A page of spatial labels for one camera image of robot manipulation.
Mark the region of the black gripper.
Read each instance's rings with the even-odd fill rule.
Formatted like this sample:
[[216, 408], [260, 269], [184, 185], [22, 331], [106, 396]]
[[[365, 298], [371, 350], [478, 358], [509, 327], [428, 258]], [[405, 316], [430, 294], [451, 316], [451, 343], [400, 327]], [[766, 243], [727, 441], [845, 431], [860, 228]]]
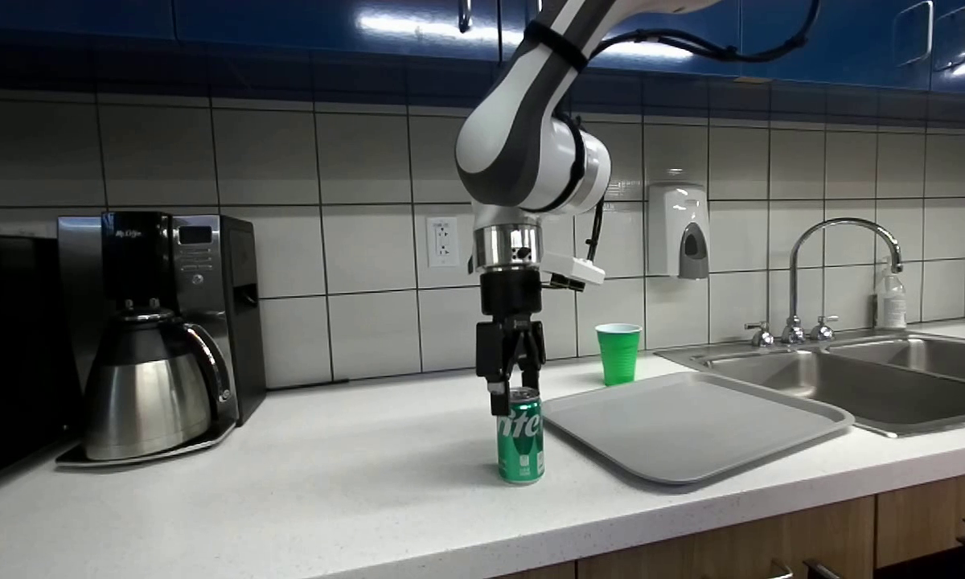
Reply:
[[[532, 317], [539, 309], [539, 273], [532, 266], [490, 269], [478, 277], [478, 283], [483, 283], [483, 312], [493, 322], [475, 325], [475, 373], [487, 378], [493, 410], [506, 416], [509, 373], [506, 373], [499, 325]], [[543, 366], [543, 325], [532, 322], [517, 334], [517, 368], [521, 368], [521, 385], [527, 391], [539, 391], [539, 366]]]

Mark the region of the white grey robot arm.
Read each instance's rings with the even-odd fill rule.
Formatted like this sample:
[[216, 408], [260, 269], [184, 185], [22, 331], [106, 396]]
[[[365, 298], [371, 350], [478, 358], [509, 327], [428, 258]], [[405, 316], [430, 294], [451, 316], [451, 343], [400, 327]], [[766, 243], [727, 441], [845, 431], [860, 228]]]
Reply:
[[483, 289], [475, 325], [475, 373], [490, 385], [497, 417], [514, 397], [539, 396], [543, 283], [581, 289], [602, 283], [591, 258], [546, 258], [539, 251], [543, 216], [576, 216], [602, 202], [610, 184], [610, 153], [602, 139], [560, 112], [560, 100], [595, 53], [618, 41], [665, 41], [696, 53], [735, 57], [735, 48], [702, 36], [649, 24], [616, 36], [616, 24], [665, 12], [686, 17], [718, 0], [563, 0], [543, 6], [514, 48], [506, 72], [456, 131], [456, 173], [466, 185], [475, 228], [472, 260]]

